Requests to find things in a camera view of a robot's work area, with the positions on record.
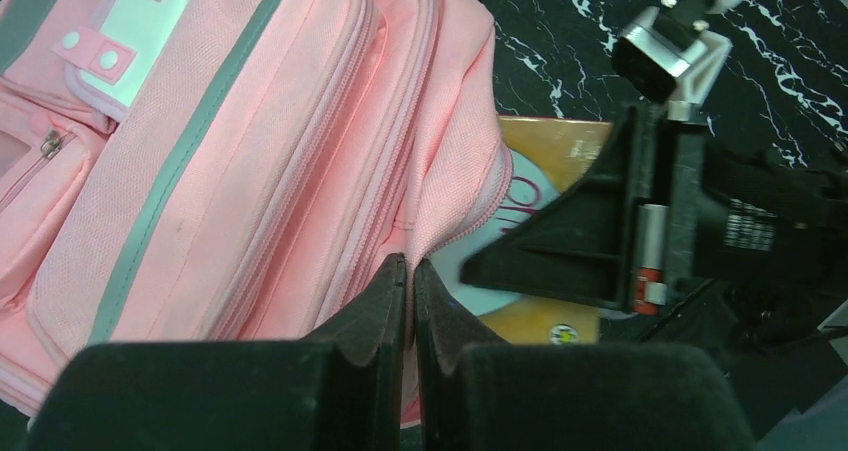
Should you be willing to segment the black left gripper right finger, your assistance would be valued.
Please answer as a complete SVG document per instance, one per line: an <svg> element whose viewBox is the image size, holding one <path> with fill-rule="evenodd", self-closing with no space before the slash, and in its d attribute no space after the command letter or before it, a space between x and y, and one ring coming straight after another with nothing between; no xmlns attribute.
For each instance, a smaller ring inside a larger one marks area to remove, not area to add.
<svg viewBox="0 0 848 451"><path fill-rule="evenodd" d="M726 378L678 344L512 345L414 274L427 450L752 450Z"/></svg>

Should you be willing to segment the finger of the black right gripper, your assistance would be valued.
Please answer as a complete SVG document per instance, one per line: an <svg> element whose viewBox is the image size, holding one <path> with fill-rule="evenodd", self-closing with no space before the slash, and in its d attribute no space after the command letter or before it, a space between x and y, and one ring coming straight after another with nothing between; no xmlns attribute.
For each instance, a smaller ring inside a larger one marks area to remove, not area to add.
<svg viewBox="0 0 848 451"><path fill-rule="evenodd" d="M637 210L646 200L640 139L646 108L621 108L576 182L471 254L459 279L478 288L633 312L638 306Z"/></svg>

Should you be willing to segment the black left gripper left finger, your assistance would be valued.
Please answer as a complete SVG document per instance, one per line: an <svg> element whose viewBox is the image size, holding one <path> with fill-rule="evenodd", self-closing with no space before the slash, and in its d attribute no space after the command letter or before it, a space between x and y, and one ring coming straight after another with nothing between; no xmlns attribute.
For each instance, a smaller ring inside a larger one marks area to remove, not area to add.
<svg viewBox="0 0 848 451"><path fill-rule="evenodd" d="M282 341L110 343L61 373L27 450L395 450L407 268Z"/></svg>

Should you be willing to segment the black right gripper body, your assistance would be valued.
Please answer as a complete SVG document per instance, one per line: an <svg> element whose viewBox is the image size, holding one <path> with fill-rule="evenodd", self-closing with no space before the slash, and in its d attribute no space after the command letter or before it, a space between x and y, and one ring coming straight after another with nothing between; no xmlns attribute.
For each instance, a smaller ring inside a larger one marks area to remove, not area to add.
<svg viewBox="0 0 848 451"><path fill-rule="evenodd" d="M729 347L775 352L818 332L821 309L847 296L847 143L839 170L792 168L771 151L704 146L694 186L690 276L728 283L738 319Z"/></svg>

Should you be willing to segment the pink student backpack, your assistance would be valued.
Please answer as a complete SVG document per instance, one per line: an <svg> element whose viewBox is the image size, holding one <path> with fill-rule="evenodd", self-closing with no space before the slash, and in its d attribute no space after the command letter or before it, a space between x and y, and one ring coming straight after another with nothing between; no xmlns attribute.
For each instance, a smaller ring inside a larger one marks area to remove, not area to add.
<svg viewBox="0 0 848 451"><path fill-rule="evenodd" d="M478 0L1 0L1 399L110 341L299 338L480 227Z"/></svg>

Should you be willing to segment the orange picture book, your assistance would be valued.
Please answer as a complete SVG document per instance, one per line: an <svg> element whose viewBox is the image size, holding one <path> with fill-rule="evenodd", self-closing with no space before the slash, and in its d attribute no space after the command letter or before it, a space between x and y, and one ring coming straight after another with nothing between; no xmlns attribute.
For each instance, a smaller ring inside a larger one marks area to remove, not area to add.
<svg viewBox="0 0 848 451"><path fill-rule="evenodd" d="M594 344L600 310L585 305L489 290L459 280L463 261L525 221L582 176L598 156L608 122L501 116L513 171L497 211L473 233L444 247L431 262L453 298L512 344Z"/></svg>

